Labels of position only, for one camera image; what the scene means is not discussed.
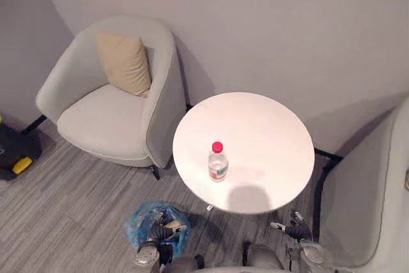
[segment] red bottle cap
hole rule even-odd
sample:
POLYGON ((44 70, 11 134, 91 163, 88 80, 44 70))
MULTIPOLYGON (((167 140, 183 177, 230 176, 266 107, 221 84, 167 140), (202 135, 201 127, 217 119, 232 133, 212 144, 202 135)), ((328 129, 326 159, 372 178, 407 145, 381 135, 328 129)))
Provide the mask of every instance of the red bottle cap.
POLYGON ((221 153, 223 150, 223 144, 221 142, 214 142, 212 145, 212 150, 215 153, 221 153))

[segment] white wall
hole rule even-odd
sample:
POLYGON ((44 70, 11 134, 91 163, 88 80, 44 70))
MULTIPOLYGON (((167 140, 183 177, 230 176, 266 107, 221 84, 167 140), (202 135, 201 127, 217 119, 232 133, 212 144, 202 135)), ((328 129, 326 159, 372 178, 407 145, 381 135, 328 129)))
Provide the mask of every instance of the white wall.
POLYGON ((0 0, 0 114, 21 129, 41 115, 35 96, 73 35, 50 0, 0 0))
POLYGON ((74 34, 117 13, 162 19, 191 104, 227 91, 264 94, 329 152, 345 152, 409 90, 408 0, 52 1, 74 34))

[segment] floor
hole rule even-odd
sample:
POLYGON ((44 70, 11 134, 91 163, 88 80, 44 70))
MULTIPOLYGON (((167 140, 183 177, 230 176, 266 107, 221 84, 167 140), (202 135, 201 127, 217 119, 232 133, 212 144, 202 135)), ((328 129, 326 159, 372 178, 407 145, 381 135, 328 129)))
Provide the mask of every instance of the floor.
POLYGON ((148 200, 166 201, 186 213, 193 230, 185 254, 202 254, 207 267, 241 264, 248 240, 274 249, 288 268, 286 239, 269 222, 286 224, 289 210, 296 208, 311 226, 314 187, 327 163, 316 156, 308 186, 289 205, 269 214, 236 215, 207 212, 173 165, 156 181, 149 169, 82 152, 49 120, 35 134, 42 157, 13 182, 0 182, 0 272, 134 272, 122 226, 148 200))

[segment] tabletop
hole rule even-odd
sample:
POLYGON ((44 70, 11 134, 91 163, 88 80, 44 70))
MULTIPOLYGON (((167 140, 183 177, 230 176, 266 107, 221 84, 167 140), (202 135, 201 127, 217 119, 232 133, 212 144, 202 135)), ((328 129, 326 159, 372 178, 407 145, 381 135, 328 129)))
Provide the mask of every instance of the tabletop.
POLYGON ((176 168, 187 187, 221 210, 256 214, 296 198, 314 167, 314 146, 301 120, 275 100, 252 93, 224 93, 195 105, 173 139, 176 168), (212 144, 228 159, 222 182, 208 173, 212 144))

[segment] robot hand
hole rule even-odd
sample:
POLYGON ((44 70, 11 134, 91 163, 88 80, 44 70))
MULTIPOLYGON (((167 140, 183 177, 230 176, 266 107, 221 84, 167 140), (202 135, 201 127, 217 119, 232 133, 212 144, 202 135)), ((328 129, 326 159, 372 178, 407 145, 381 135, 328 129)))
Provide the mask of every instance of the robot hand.
POLYGON ((302 215, 300 214, 300 212, 292 210, 290 215, 291 226, 285 226, 280 223, 271 222, 270 223, 271 227, 276 230, 282 231, 291 238, 296 239, 298 242, 300 242, 303 239, 312 240, 313 236, 311 234, 311 231, 309 230, 308 225, 305 222, 302 215))

